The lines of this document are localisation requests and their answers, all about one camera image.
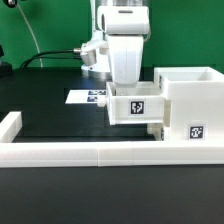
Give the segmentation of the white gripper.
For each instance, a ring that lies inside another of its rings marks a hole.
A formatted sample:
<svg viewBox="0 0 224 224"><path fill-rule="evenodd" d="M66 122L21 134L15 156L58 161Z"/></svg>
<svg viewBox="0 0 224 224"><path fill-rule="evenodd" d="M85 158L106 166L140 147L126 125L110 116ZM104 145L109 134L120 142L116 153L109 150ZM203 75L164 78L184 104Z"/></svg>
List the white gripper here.
<svg viewBox="0 0 224 224"><path fill-rule="evenodd" d="M140 76L145 34L150 32L147 6L99 6L97 23L109 49L116 85L135 85Z"/></svg>

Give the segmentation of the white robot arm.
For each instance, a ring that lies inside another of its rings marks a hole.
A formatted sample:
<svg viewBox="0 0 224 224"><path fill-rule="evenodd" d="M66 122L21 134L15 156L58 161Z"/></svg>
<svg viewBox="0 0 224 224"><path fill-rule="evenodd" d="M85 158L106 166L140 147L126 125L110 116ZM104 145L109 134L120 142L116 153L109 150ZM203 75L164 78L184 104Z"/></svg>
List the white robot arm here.
<svg viewBox="0 0 224 224"><path fill-rule="evenodd" d="M90 0L92 37L81 46L86 67L109 72L117 86L139 81L143 46L151 35L149 0Z"/></svg>

